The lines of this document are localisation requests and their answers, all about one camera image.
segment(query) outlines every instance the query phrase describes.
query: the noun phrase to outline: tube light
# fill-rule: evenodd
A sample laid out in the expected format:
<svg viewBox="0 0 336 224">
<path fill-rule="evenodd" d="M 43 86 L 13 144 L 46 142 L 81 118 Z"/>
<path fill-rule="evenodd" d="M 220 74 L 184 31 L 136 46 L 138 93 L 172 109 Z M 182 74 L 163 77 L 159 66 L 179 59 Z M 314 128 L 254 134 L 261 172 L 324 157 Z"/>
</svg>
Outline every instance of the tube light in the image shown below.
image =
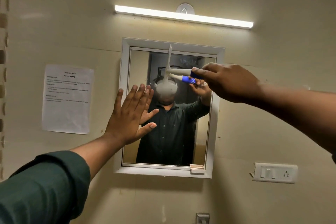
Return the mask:
<svg viewBox="0 0 336 224">
<path fill-rule="evenodd" d="M 249 21 L 230 20 L 223 18 L 194 15 L 194 14 L 180 14 L 175 12 L 159 11 L 159 10 L 129 7 L 122 5 L 116 5 L 115 11 L 118 14 L 129 14 L 136 16 L 175 20 L 175 21 L 187 21 L 187 22 L 195 22 L 195 23 L 217 25 L 224 27 L 235 27 L 245 29 L 250 29 L 253 27 L 253 22 Z"/>
</svg>

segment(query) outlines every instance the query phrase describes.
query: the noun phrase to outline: person's left hand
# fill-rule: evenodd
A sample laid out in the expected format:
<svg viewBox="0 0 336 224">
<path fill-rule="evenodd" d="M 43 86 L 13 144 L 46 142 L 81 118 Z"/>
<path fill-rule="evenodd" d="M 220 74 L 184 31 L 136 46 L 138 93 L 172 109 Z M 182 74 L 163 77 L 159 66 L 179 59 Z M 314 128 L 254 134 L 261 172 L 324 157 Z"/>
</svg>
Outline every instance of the person's left hand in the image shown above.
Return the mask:
<svg viewBox="0 0 336 224">
<path fill-rule="evenodd" d="M 148 113 L 149 105 L 151 104 L 152 98 L 154 95 L 154 90 L 151 90 L 151 87 L 149 85 L 147 86 L 147 89 L 149 90 L 149 97 L 147 99 L 145 110 L 143 111 L 141 115 L 140 125 L 145 123 L 147 120 L 149 120 L 150 118 L 152 118 L 154 115 L 156 115 L 159 112 L 159 109 L 154 109 L 153 111 Z"/>
<path fill-rule="evenodd" d="M 196 78 L 194 78 L 194 79 L 196 80 L 196 83 L 195 84 L 190 84 L 193 92 L 195 92 L 200 97 L 211 96 L 212 90 L 209 88 L 207 83 L 204 82 L 204 80 L 199 80 L 199 79 L 196 79 Z"/>
</svg>

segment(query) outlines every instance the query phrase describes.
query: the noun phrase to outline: paper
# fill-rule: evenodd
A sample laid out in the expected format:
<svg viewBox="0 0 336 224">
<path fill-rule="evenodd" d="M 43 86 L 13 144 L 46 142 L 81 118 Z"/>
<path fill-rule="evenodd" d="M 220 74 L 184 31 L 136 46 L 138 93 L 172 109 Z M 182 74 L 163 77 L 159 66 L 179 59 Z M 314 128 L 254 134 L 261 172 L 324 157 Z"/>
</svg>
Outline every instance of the paper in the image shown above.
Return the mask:
<svg viewBox="0 0 336 224">
<path fill-rule="evenodd" d="M 90 125 L 93 69 L 46 65 L 42 129 L 87 134 Z"/>
</svg>

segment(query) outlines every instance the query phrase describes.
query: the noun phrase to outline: mirror frame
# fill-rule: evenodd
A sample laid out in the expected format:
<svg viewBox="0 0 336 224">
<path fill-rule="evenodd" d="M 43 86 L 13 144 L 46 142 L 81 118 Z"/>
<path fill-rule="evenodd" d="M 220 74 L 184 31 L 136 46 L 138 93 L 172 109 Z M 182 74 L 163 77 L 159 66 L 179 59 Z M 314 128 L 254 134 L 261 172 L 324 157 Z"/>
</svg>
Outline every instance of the mirror frame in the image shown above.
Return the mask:
<svg viewBox="0 0 336 224">
<path fill-rule="evenodd" d="M 131 50 L 155 51 L 168 53 L 169 45 L 172 45 L 172 54 L 183 54 L 192 56 L 214 57 L 216 63 L 223 63 L 225 48 L 213 47 L 195 44 L 181 44 L 163 41 L 144 40 L 136 38 L 126 38 L 122 40 L 122 55 L 120 61 L 120 77 L 119 88 L 128 89 L 128 77 L 130 66 Z M 210 178 L 212 177 L 212 167 L 215 152 L 217 120 L 219 112 L 220 98 L 213 93 L 211 100 L 211 109 L 209 114 L 208 125 L 208 140 L 206 146 L 205 165 L 204 169 L 192 170 L 191 167 L 180 166 L 164 166 L 155 164 L 137 164 L 137 163 L 124 163 L 123 164 L 123 151 L 124 147 L 119 150 L 114 156 L 114 172 L 123 174 L 139 174 L 139 175 L 159 175 L 159 176 L 179 176 L 179 177 L 197 177 L 197 178 Z"/>
</svg>

